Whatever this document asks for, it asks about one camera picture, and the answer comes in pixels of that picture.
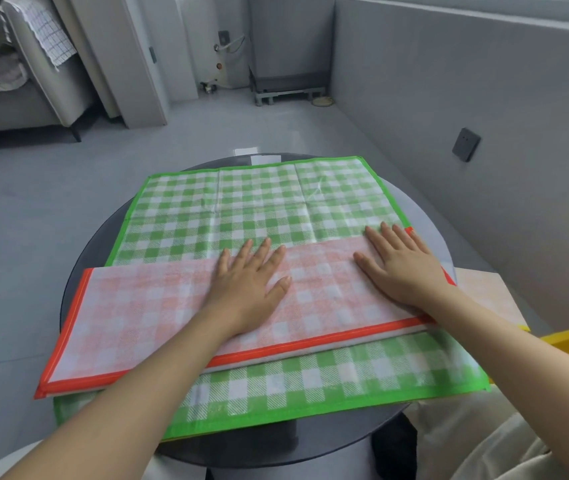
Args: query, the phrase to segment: sofa armrest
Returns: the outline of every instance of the sofa armrest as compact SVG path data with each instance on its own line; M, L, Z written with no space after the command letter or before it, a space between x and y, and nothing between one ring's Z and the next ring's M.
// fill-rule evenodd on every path
M42 0L51 12L55 8L49 0ZM73 55L59 67L54 67L35 38L24 17L6 1L0 4L12 40L20 57L27 65L29 75L51 104L60 124L70 127L96 100L96 94L78 55Z

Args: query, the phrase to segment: floor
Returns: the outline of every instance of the floor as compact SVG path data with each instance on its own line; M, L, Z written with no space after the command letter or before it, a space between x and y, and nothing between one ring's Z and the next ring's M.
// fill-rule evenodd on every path
M47 128L0 135L0 458L55 427L50 400L33 401L58 335L67 277L97 228L149 174L258 152L361 155L431 217L454 264L491 271L454 227L337 106L305 100L255 107L246 90L177 105L166 127L127 130L98 118L70 134ZM535 332L549 329L516 297Z

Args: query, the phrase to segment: red edge binding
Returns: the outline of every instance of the red edge binding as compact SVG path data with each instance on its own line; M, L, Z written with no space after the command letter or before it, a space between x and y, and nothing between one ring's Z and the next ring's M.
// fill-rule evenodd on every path
M73 324L78 317L78 311L80 309L80 305L82 304L82 298L84 298L84 293L87 290L88 281L91 277L92 272L93 268L85 269L82 272L80 283L78 284L78 289L76 290L76 294L73 297L73 301L71 302L71 307L69 308L69 313L67 314L67 319L64 322L64 326L62 327L58 341L55 344L53 354L51 354L51 357L49 358L49 361L47 362L46 367L40 376L40 384L38 384L38 388L35 391L35 395L33 396L34 399L43 399L44 397L47 397L48 394L53 392L48 388L49 380L51 379L53 371L60 361L60 357L62 357L62 353L67 346L67 342L69 341L69 336L71 335Z
M411 227L407 227L405 230L407 233L409 233L413 229ZM91 376L87 378L65 379L62 381L49 382L51 376L53 375L53 371L55 370L55 367L58 364L62 353L64 352L67 341L69 340L69 336L71 334L73 324L75 323L75 320L78 316L78 310L80 309L80 304L82 303L82 298L84 297L85 290L87 289L87 284L92 271L92 269L86 269L82 274L82 279L80 280L80 285L78 286L76 295L73 298L71 308L69 309L69 315L67 316L67 320L64 323L64 328L62 329L60 337L58 338L58 342L56 343L53 355L49 359L49 362L47 363L47 366L42 373L42 377L40 378L40 385L38 386L38 389L35 393L35 399L41 399L47 395L52 394L69 393L70 391L80 392L84 390L101 389L113 384L128 372L110 372L109 374L100 374L98 376ZM451 285L456 286L456 283L444 269L443 273L447 278L447 282ZM328 345L334 342L359 339L368 335L376 335L378 333L384 333L386 331L400 330L402 328L409 328L433 322L434 320L430 316L421 315L419 317L405 318L390 323L370 325L362 328L357 328L355 330L329 333L327 335L322 335L313 339L296 340L295 342L262 347L259 349L253 349L244 352L217 355L211 359L211 361L207 364L207 367L218 367L220 365L229 365L236 362L256 360L264 357L269 357L271 355L295 352L301 349Z

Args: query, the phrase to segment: electrical outlet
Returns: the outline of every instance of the electrical outlet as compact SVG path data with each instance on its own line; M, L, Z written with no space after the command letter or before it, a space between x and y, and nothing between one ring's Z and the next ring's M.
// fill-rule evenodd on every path
M220 45L224 47L225 45L229 45L231 42L231 36L229 35L228 30L220 30L218 31L218 40L220 41Z
M458 139L454 144L452 152L462 161L468 162L472 159L473 152L476 151L478 143L481 142L481 137L476 135L473 131L463 128L460 130Z

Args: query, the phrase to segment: gray appliance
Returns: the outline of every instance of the gray appliance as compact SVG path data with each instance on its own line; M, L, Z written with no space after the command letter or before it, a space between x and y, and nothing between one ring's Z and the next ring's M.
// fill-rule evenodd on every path
M335 0L248 0L250 78L258 93L326 88Z

